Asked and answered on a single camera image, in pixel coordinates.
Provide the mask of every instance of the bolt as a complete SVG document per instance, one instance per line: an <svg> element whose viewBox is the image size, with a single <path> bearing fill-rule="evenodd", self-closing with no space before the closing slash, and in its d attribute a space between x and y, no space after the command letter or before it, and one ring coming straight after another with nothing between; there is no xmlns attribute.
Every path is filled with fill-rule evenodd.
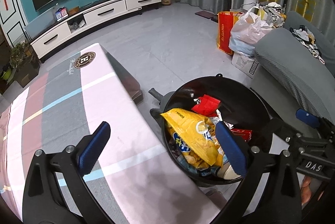
<svg viewBox="0 0 335 224"><path fill-rule="evenodd" d="M283 150L283 155L285 157L289 157L291 154L290 154L290 152L288 150Z"/></svg>
<svg viewBox="0 0 335 224"><path fill-rule="evenodd" d="M66 148L65 148L65 151L67 153L71 153L72 151L74 151L74 146L73 145L68 145Z"/></svg>
<svg viewBox="0 0 335 224"><path fill-rule="evenodd" d="M35 156L39 157L39 156L42 155L42 153L43 153L43 150L38 149L38 150L35 151Z"/></svg>
<svg viewBox="0 0 335 224"><path fill-rule="evenodd" d="M252 151L253 153L259 153L259 152L260 152L260 149L259 149L259 147L257 147L257 146L253 146L253 147L251 147L251 151Z"/></svg>

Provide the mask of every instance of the sofa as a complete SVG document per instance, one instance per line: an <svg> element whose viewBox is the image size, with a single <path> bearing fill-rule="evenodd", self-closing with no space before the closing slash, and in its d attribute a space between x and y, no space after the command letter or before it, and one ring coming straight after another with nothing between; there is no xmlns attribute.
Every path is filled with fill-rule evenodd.
<svg viewBox="0 0 335 224"><path fill-rule="evenodd" d="M314 34L325 61L314 58L289 31L305 25ZM318 117L335 122L335 47L300 14L290 11L282 28L258 41L255 59L260 63L251 82L259 94L289 125L307 137L316 137L310 128L295 117L302 108Z"/></svg>

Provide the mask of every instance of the white box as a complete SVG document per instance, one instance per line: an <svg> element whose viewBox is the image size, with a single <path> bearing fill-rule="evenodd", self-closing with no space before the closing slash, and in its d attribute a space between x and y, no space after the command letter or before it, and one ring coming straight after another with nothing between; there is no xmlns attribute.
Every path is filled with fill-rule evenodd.
<svg viewBox="0 0 335 224"><path fill-rule="evenodd" d="M254 76L256 70L260 67L259 63L254 59L237 52L232 56L232 65L240 69L250 78Z"/></svg>

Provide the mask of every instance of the tv stand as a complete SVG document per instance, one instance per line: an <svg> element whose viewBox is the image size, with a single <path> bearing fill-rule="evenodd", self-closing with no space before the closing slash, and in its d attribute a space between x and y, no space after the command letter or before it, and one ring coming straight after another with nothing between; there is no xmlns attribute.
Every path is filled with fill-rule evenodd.
<svg viewBox="0 0 335 224"><path fill-rule="evenodd" d="M158 9L160 2L161 0L101 0L98 4L81 8L80 12L51 26L34 38L31 45L38 58L44 60L44 56L48 57L47 54L61 44L69 40L75 41L75 37L80 37L79 34L97 25L133 12L142 14L142 7L150 4L156 4L155 8ZM75 19L83 19L84 25L79 29L70 30L69 26L73 24Z"/></svg>

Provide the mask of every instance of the blue gripper pad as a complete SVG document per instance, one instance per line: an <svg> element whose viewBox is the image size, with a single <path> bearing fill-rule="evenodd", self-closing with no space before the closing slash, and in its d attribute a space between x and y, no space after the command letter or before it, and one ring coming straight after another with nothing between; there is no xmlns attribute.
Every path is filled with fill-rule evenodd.
<svg viewBox="0 0 335 224"><path fill-rule="evenodd" d="M92 134L91 141L78 158L78 171L80 175L90 174L101 152L111 136L111 127L107 122L102 122Z"/></svg>
<svg viewBox="0 0 335 224"><path fill-rule="evenodd" d="M222 150L227 155L228 161L232 165L235 173L245 177L247 174L247 159L241 148L235 142L232 132L224 122L219 122L215 126L215 136Z"/></svg>
<svg viewBox="0 0 335 224"><path fill-rule="evenodd" d="M306 112L303 109L297 110L295 113L295 117L314 129L320 127L318 117L310 114L309 112Z"/></svg>

